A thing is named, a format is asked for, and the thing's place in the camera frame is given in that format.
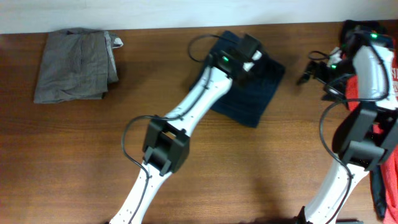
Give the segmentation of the navy blue shorts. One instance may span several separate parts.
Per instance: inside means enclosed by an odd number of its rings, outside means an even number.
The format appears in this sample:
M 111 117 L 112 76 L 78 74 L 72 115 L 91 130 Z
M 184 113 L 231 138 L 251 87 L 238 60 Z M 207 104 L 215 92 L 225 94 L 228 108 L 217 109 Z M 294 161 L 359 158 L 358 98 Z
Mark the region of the navy blue shorts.
M 233 81 L 229 91 L 211 109 L 244 126 L 256 128 L 284 76 L 285 67 L 272 59 L 261 42 L 249 34 L 239 37 L 228 30 L 221 35 L 204 34 L 191 40 L 188 46 L 207 37 L 218 40 L 200 60 L 203 68 L 214 66 Z M 262 57 L 246 72 L 243 63 L 249 62 L 257 50 Z

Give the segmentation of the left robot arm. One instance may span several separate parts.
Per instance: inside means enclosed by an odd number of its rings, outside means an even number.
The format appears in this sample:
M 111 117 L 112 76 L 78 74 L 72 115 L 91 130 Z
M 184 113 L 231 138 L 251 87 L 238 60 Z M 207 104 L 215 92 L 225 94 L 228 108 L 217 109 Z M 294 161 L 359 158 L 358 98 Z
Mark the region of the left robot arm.
M 228 50 L 210 52 L 196 83 L 187 96 L 165 116 L 142 115 L 126 125 L 121 147 L 132 125 L 148 119 L 139 175 L 120 210 L 109 224 L 142 223 L 149 205 L 162 184 L 181 168 L 190 152 L 190 137 L 208 110 L 227 92 L 233 82 L 247 80 L 263 56 L 261 43 L 251 35 L 231 41 Z

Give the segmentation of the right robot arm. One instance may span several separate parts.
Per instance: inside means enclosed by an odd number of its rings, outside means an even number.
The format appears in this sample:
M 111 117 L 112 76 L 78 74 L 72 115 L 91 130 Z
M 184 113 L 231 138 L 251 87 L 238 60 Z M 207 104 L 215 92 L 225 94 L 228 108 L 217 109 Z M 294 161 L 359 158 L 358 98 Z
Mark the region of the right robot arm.
M 330 100 L 319 122 L 320 140 L 333 158 L 317 195 L 302 207 L 295 223 L 336 223 L 356 185 L 387 161 L 397 146 L 397 99 L 391 67 L 392 37 L 369 27 L 349 30 L 336 50 L 311 58 L 298 85 L 314 78 Z M 337 127 L 332 144 L 324 138 L 327 114 L 338 105 L 357 107 Z

